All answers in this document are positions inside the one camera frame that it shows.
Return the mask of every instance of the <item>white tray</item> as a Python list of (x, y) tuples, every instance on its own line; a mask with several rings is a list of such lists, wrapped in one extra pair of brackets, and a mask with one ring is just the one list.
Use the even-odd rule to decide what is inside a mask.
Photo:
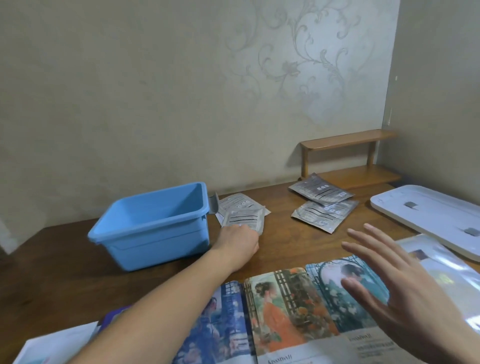
[(370, 202), (387, 216), (480, 262), (480, 206), (415, 185), (378, 194)]

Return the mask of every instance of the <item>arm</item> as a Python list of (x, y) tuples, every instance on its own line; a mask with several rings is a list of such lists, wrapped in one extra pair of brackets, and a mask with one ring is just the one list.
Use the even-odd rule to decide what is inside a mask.
[(408, 253), (369, 224), (368, 234), (348, 230), (358, 243), (342, 247), (363, 259), (390, 291), (385, 305), (355, 279), (342, 286), (401, 348), (427, 363), (480, 363), (480, 336), (452, 300)]
[(257, 250), (248, 226), (223, 228), (210, 251), (125, 311), (70, 364), (171, 363), (214, 291)]

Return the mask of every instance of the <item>plastic bin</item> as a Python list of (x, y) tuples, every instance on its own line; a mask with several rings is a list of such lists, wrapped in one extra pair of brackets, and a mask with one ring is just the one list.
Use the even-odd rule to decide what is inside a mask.
[(114, 202), (88, 233), (124, 270), (132, 271), (208, 249), (209, 212), (203, 182)]

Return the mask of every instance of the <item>person's left hand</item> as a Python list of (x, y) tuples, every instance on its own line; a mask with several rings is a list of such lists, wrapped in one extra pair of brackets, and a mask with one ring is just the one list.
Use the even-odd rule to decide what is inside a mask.
[(221, 259), (232, 272), (242, 268), (258, 250), (258, 233), (248, 225), (226, 226), (220, 230), (212, 251), (220, 253)]

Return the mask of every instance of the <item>finger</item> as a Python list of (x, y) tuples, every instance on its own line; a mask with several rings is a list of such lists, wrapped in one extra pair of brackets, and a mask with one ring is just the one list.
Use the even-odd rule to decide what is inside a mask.
[(362, 306), (372, 318), (377, 321), (385, 320), (388, 307), (376, 298), (368, 289), (355, 279), (343, 278), (342, 287)]
[(347, 234), (358, 241), (363, 246), (372, 249), (381, 255), (384, 259), (388, 260), (393, 266), (398, 269), (405, 268), (407, 263), (398, 256), (392, 249), (386, 246), (384, 243), (378, 241), (373, 236), (365, 234), (361, 231), (356, 231), (353, 229), (348, 229)]
[(400, 258), (402, 258), (409, 264), (412, 262), (412, 258), (408, 255), (408, 253), (400, 245), (398, 245), (390, 236), (388, 236), (383, 231), (381, 231), (380, 229), (377, 229), (376, 227), (370, 224), (364, 224), (363, 227), (365, 228), (366, 231), (368, 231), (370, 235), (380, 240), (382, 243), (384, 243), (386, 246), (392, 249), (395, 253), (397, 253)]
[(396, 285), (398, 270), (377, 252), (357, 243), (342, 242), (342, 248), (349, 253), (355, 254), (367, 263), (385, 283), (387, 288)]

